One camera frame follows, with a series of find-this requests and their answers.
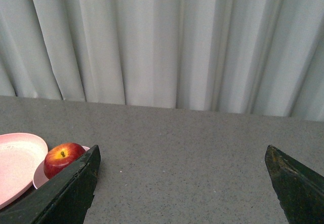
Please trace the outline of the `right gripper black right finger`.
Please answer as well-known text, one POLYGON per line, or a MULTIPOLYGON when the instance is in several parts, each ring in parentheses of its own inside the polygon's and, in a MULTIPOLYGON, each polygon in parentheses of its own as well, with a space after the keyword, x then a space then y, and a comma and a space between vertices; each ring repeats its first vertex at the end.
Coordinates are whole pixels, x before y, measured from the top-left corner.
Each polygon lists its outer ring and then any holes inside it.
POLYGON ((323 223, 323 176, 272 145, 265 164, 288 223, 323 223))

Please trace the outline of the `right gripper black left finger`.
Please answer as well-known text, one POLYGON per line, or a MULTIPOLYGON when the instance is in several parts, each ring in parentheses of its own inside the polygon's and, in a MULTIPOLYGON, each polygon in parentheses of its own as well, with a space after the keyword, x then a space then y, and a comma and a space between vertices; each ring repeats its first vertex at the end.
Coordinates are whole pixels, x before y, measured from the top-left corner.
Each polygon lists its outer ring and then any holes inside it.
POLYGON ((101 162, 97 145, 1 213, 1 223, 83 223, 91 207, 101 162))

